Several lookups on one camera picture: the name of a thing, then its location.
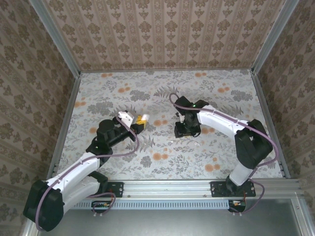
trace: floral tablecloth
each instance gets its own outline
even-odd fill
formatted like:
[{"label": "floral tablecloth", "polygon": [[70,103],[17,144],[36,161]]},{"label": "floral tablecloth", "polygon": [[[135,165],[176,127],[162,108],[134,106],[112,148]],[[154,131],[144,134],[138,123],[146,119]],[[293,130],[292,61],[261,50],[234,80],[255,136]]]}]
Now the floral tablecloth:
[{"label": "floral tablecloth", "polygon": [[[69,130],[58,172],[74,163],[95,137],[98,124],[118,111],[150,115],[138,137],[136,154],[110,158],[100,168],[112,180],[226,178],[237,162],[234,140],[212,127],[202,126],[199,137],[176,139],[176,110],[171,92],[212,106],[239,119],[258,119],[265,125],[249,70],[156,71],[81,74]],[[135,147],[130,139],[114,153]],[[267,158],[274,157],[274,152]],[[278,163],[260,168],[254,177],[282,177]]]}]

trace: black motor joint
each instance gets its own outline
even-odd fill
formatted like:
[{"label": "black motor joint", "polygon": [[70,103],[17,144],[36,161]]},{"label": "black motor joint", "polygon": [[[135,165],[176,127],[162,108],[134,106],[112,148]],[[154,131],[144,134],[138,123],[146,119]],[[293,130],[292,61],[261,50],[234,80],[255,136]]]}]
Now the black motor joint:
[{"label": "black motor joint", "polygon": [[[196,103],[189,102],[187,98],[184,96],[181,96],[178,98],[175,102],[176,105],[187,107],[187,108],[203,108],[204,106],[209,105],[209,103],[199,100]],[[184,122],[176,122],[175,123],[175,137],[181,138],[183,136],[198,136],[201,133],[200,129],[200,123],[198,121],[197,113],[199,111],[193,111],[193,110],[186,110],[181,109],[176,106],[174,106],[176,110],[178,111],[176,115],[179,117],[184,116]]]}]

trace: cable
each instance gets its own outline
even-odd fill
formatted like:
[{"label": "cable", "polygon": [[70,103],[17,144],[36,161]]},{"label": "cable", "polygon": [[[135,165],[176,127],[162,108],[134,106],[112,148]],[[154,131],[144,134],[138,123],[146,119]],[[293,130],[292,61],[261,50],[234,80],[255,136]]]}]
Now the cable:
[{"label": "cable", "polygon": [[265,135],[264,133],[260,132],[259,130],[256,130],[255,128],[252,128],[252,127],[248,126],[247,124],[244,124],[244,123],[242,123],[242,122],[239,122],[238,119],[231,118],[230,116],[227,116],[227,115],[222,114],[222,113],[218,113],[216,110],[207,109],[207,108],[183,107],[183,106],[177,105],[177,104],[175,104],[175,102],[172,101],[172,98],[171,98],[172,95],[175,95],[177,98],[179,98],[179,96],[178,96],[177,94],[175,94],[175,93],[171,93],[171,94],[169,95],[169,101],[170,101],[170,102],[173,104],[173,106],[175,106],[175,107],[178,107],[178,108],[183,109],[183,110],[189,110],[189,111],[206,111],[206,112],[211,112],[211,113],[217,114],[218,116],[221,116],[221,117],[223,117],[223,118],[225,118],[225,119],[227,119],[227,120],[229,120],[229,121],[232,121],[232,122],[234,122],[234,123],[237,123],[237,124],[239,124],[239,125],[241,125],[241,126],[247,128],[247,129],[249,129],[249,130],[251,130],[251,131],[253,131],[253,132],[255,132],[255,133],[261,135],[261,136],[264,137],[268,142],[271,143],[271,145],[273,146],[273,148],[274,148],[274,150],[275,150],[275,154],[276,154],[275,158],[273,158],[273,159],[270,160],[270,161],[266,161],[266,162],[264,162],[264,163],[262,163],[262,164],[257,165],[256,168],[255,168],[255,169],[253,170],[253,172],[251,173],[251,175],[249,176],[249,179],[250,179],[253,183],[255,183],[255,184],[257,184],[257,185],[259,185],[259,186],[262,187],[261,195],[259,196],[259,198],[258,198],[258,200],[256,201],[256,203],[255,203],[251,208],[249,208],[248,210],[245,210],[245,211],[239,212],[239,213],[240,213],[240,214],[245,214],[245,213],[247,213],[247,212],[250,212],[250,211],[260,202],[260,200],[262,199],[262,197],[263,197],[263,195],[264,195],[264,193],[265,193],[265,187],[264,187],[261,183],[258,183],[258,182],[256,182],[256,181],[252,180],[250,177],[253,176],[253,174],[257,171],[257,169],[258,169],[259,167],[269,165],[269,164],[273,163],[274,161],[276,161],[276,160],[278,159],[278,157],[279,157],[279,149],[278,149],[276,143],[275,143],[271,138],[269,138],[267,135]]},{"label": "cable", "polygon": [[[113,202],[109,205],[108,209],[102,213],[103,215],[107,214],[108,211],[113,207],[113,205],[114,205],[114,203],[115,203],[115,201],[116,201],[116,195],[115,195],[115,193],[110,193],[110,192],[108,192],[108,193],[100,193],[100,194],[90,195],[90,196],[89,196],[89,198],[97,198],[97,197],[101,197],[101,196],[104,196],[104,195],[111,195],[111,196],[114,197],[114,200],[113,200]],[[92,211],[93,211],[94,214],[96,214],[96,212],[95,212],[95,207],[96,207],[97,205],[100,205],[100,204],[102,204],[102,203],[94,204],[94,206],[93,206],[93,208],[92,208]]]},{"label": "cable", "polygon": [[47,189],[46,191],[44,192],[44,194],[42,195],[41,199],[39,200],[39,203],[38,203],[38,206],[37,206],[37,210],[36,210],[36,215],[35,215],[35,224],[36,224],[36,228],[38,229],[38,231],[43,231],[43,229],[39,226],[39,212],[40,212],[40,209],[42,207],[42,204],[48,194],[48,192],[57,184],[59,183],[65,176],[67,176],[71,171],[73,171],[75,168],[77,168],[79,165],[82,165],[84,162],[86,161],[89,161],[91,159],[94,159],[94,158],[103,158],[103,157],[122,157],[122,156],[128,156],[128,155],[131,155],[131,154],[134,154],[139,146],[140,146],[140,142],[139,142],[139,139],[137,137],[137,135],[132,131],[132,129],[130,129],[127,125],[125,125],[120,119],[119,117],[116,117],[117,118],[117,121],[123,126],[126,128],[126,130],[128,130],[136,139],[136,142],[137,142],[137,145],[136,145],[136,148],[134,150],[132,150],[131,152],[128,152],[128,153],[125,153],[125,154],[112,154],[112,155],[97,155],[97,156],[91,156],[91,157],[88,157],[84,160],[82,160],[81,162],[77,163],[76,165],[72,166],[69,170],[67,170],[62,176],[60,176],[55,182],[53,182]]}]

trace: wall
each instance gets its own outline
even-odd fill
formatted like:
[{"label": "wall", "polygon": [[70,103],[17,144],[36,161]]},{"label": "wall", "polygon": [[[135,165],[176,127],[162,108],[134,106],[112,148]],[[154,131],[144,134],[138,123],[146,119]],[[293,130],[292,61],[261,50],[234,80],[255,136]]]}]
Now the wall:
[{"label": "wall", "polygon": [[82,71],[250,68],[284,0],[45,0]]},{"label": "wall", "polygon": [[259,79],[292,177],[315,214],[315,1],[300,0]]},{"label": "wall", "polygon": [[74,78],[27,0],[0,1],[0,235],[45,179]]}]

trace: purple cable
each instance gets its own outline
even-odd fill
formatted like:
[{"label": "purple cable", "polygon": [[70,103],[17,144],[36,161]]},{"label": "purple cable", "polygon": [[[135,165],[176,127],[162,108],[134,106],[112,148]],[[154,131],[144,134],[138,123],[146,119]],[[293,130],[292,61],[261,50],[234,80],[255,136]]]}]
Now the purple cable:
[{"label": "purple cable", "polygon": [[[116,195],[115,195],[115,193],[110,193],[110,192],[108,192],[108,193],[100,193],[100,194],[96,194],[96,195],[90,195],[89,198],[97,198],[97,197],[101,197],[101,196],[104,196],[104,195],[111,195],[111,196],[114,197],[114,200],[113,200],[113,202],[111,203],[111,205],[109,205],[108,209],[102,213],[102,214],[105,215],[105,214],[107,214],[108,211],[113,207],[113,205],[114,205],[114,203],[115,203],[115,201],[116,201]],[[103,203],[97,203],[97,204],[95,204],[95,205],[93,206],[93,209],[92,209],[93,213],[96,213],[96,212],[95,212],[95,207],[96,207],[97,205],[100,205],[100,204],[103,204]]]},{"label": "purple cable", "polygon": [[126,126],[120,119],[119,117],[116,117],[117,118],[117,121],[123,126],[126,128],[126,130],[128,130],[136,139],[136,142],[137,142],[137,145],[136,145],[136,148],[134,150],[132,150],[131,152],[128,152],[128,153],[125,153],[125,154],[113,154],[113,155],[98,155],[98,156],[91,156],[91,157],[88,157],[84,160],[82,160],[82,162],[79,162],[77,163],[76,165],[72,166],[69,170],[67,170],[62,176],[60,176],[55,182],[53,182],[47,189],[46,191],[44,192],[43,196],[41,197],[39,203],[38,203],[38,206],[37,206],[37,210],[36,210],[36,215],[35,215],[35,224],[36,224],[36,228],[38,229],[38,231],[43,231],[43,229],[39,226],[39,212],[40,212],[40,209],[41,209],[41,206],[47,196],[47,194],[49,193],[49,191],[58,183],[60,182],[65,176],[67,176],[71,171],[73,171],[75,168],[77,168],[79,165],[82,165],[84,162],[86,161],[89,161],[93,158],[103,158],[103,157],[122,157],[122,156],[128,156],[128,155],[131,155],[131,154],[134,154],[139,146],[140,146],[140,142],[139,142],[139,139],[137,137],[137,135],[128,127]]},{"label": "purple cable", "polygon": [[[251,173],[251,175],[249,176],[249,178],[253,176],[253,174],[257,171],[257,168],[259,168],[259,167],[261,167],[261,166],[269,165],[269,164],[273,163],[274,161],[276,161],[276,160],[278,159],[278,157],[279,157],[279,149],[278,149],[276,143],[275,143],[271,138],[269,138],[267,135],[265,135],[264,133],[260,132],[259,130],[256,130],[255,128],[252,128],[252,127],[248,126],[247,124],[244,124],[244,123],[242,123],[242,122],[238,122],[238,119],[231,118],[231,117],[229,117],[229,116],[226,116],[226,115],[224,115],[224,114],[221,114],[221,113],[219,113],[219,112],[216,112],[215,110],[212,110],[212,109],[206,109],[206,108],[190,108],[190,107],[183,107],[183,106],[177,105],[177,104],[175,104],[175,102],[172,101],[172,98],[171,98],[172,95],[177,96],[177,98],[179,98],[179,96],[178,96],[176,93],[171,93],[171,94],[169,95],[169,100],[170,100],[170,102],[171,102],[175,107],[181,108],[181,109],[183,109],[183,110],[189,110],[189,111],[206,111],[206,112],[212,112],[212,113],[214,113],[214,114],[217,114],[218,116],[221,116],[221,117],[223,117],[223,118],[225,118],[225,119],[227,119],[227,120],[229,120],[229,121],[232,121],[232,122],[234,122],[234,123],[237,123],[237,124],[239,124],[239,125],[241,125],[241,126],[247,128],[247,129],[249,129],[249,130],[251,130],[251,131],[253,131],[253,132],[255,132],[255,133],[261,135],[261,136],[264,137],[268,142],[271,143],[271,145],[273,146],[273,148],[274,148],[274,150],[275,150],[275,154],[276,154],[275,158],[272,159],[272,160],[270,160],[270,161],[266,161],[266,162],[264,162],[264,163],[262,163],[262,164],[257,165],[256,168],[254,169],[254,171],[253,171],[253,172]],[[252,181],[253,183],[255,183],[255,184],[261,186],[261,187],[262,187],[262,192],[261,192],[261,195],[259,196],[259,198],[257,199],[256,203],[255,203],[251,208],[249,208],[248,210],[243,211],[242,214],[245,214],[245,213],[247,213],[247,212],[250,212],[250,211],[259,203],[259,201],[261,200],[261,198],[263,197],[263,195],[264,195],[264,193],[265,193],[265,187],[264,187],[261,183],[258,183],[258,182],[254,181],[254,180],[252,180],[252,179],[251,179],[251,181]]]}]

